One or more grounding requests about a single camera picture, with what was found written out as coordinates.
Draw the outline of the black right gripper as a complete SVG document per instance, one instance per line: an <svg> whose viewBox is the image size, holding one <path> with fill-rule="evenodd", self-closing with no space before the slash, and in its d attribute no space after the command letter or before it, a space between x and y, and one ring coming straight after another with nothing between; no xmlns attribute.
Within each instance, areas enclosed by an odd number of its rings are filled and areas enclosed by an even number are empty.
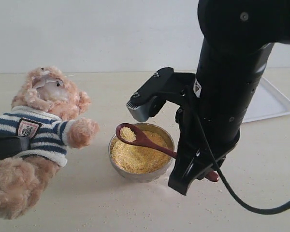
<svg viewBox="0 0 290 232"><path fill-rule="evenodd" d="M195 179L202 180L219 169L240 138L237 118L230 122L229 115L202 117L199 103L195 97L185 98L175 116L180 138L168 186L181 195L187 194Z"/></svg>

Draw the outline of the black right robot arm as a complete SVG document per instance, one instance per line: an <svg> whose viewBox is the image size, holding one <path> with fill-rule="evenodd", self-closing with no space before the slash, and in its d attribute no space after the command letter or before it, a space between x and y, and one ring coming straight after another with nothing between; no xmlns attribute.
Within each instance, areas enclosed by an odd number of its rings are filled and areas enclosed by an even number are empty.
<svg viewBox="0 0 290 232"><path fill-rule="evenodd" d="M236 145L275 43L290 44L290 0L201 0L204 39L195 79L176 112L180 137L168 185L182 195Z"/></svg>

